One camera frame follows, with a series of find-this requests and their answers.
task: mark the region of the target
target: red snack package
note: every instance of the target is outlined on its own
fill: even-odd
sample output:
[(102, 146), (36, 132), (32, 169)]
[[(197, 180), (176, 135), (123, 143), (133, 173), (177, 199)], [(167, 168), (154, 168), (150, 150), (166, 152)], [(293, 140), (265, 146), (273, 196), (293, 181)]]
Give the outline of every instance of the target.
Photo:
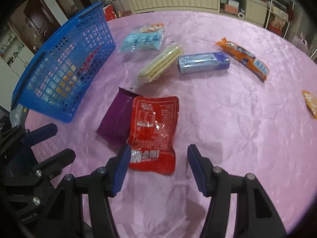
[(171, 175), (175, 170), (172, 141), (179, 112), (177, 97), (146, 98), (133, 101), (130, 137), (130, 167)]

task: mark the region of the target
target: orange packet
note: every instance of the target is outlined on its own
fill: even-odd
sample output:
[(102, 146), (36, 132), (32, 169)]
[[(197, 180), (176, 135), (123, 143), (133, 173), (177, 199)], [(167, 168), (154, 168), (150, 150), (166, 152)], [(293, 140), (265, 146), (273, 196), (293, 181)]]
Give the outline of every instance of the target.
[(226, 38), (221, 39), (216, 45), (221, 46), (227, 54), (253, 71), (262, 81), (266, 80), (269, 69), (260, 59), (256, 58), (255, 55), (243, 47), (231, 41), (227, 41)]
[(172, 141), (179, 112), (177, 97), (138, 96), (132, 105), (130, 167), (171, 175), (175, 171)]
[(305, 101), (306, 101), (308, 108), (310, 109), (311, 113), (313, 114), (313, 116), (317, 120), (317, 99), (306, 90), (303, 90), (302, 94), (305, 98)]

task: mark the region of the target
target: basket handle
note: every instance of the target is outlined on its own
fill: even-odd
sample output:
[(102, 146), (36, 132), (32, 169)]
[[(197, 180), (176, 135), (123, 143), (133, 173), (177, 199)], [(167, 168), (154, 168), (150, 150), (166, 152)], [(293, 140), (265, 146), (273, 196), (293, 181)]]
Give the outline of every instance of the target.
[(14, 104), (16, 103), (18, 97), (19, 97), (19, 93), (21, 92), (21, 90), (23, 89), (25, 83), (29, 80), (32, 72), (34, 71), (35, 67), (37, 66), (37, 64), (40, 62), (40, 60), (42, 60), (43, 56), (45, 55), (45, 51), (42, 51), (39, 56), (37, 57), (37, 59), (35, 60), (35, 62), (31, 65), (30, 69), (28, 69), (28, 72), (26, 73), (25, 77), (22, 80), (22, 83), (20, 84), (19, 89), (16, 91), (16, 96), (12, 99), (11, 102), (11, 108), (10, 110), (12, 110), (14, 108)]
[(97, 6), (99, 6), (101, 3), (102, 3), (102, 2), (99, 1), (99, 2), (97, 2), (97, 3), (95, 3), (95, 4), (93, 4), (93, 5), (92, 5), (90, 8), (88, 8), (86, 11), (82, 12), (82, 13), (78, 16), (78, 18), (82, 18), (82, 17), (85, 16), (87, 13), (89, 13), (91, 10), (93, 10), (94, 8), (96, 8)]

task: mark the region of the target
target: pink tablecloth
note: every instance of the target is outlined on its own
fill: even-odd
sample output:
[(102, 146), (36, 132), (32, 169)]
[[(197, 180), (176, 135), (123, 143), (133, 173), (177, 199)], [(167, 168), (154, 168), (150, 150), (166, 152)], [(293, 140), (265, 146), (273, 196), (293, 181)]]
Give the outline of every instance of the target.
[[(137, 92), (144, 96), (176, 95), (180, 113), (173, 146), (172, 176), (128, 170), (111, 208), (122, 238), (199, 237), (209, 198), (199, 193), (186, 158), (195, 143), (203, 156), (228, 173), (253, 172), (269, 194), (289, 232), (309, 206), (317, 184), (317, 121), (307, 110), (302, 89), (317, 95), (317, 66), (277, 35), (252, 24), (200, 12), (155, 12), (112, 20), (119, 47), (132, 28), (163, 22), (165, 44), (183, 44), (186, 54), (220, 51), (223, 37), (250, 50), (270, 68), (265, 83), (230, 59), (228, 71), (180, 75), (173, 66)], [(71, 148), (75, 162), (63, 174), (81, 176), (105, 165), (115, 151), (95, 131), (118, 87), (128, 87), (153, 53), (115, 52), (99, 71), (73, 121), (64, 124), (30, 112), (26, 128), (58, 126), (56, 137), (33, 147), (39, 161)], [(62, 176), (56, 178), (56, 185)], [(236, 200), (230, 208), (227, 237), (232, 237)], [(85, 219), (89, 221), (87, 198)]]

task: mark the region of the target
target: purple snack package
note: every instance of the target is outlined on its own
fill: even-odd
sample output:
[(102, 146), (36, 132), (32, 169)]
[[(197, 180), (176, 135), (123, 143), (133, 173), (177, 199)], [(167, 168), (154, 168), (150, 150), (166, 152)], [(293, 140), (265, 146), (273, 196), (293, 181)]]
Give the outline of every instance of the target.
[(119, 92), (101, 121), (97, 133), (111, 145), (122, 147), (130, 134), (133, 99), (138, 94), (119, 88)]

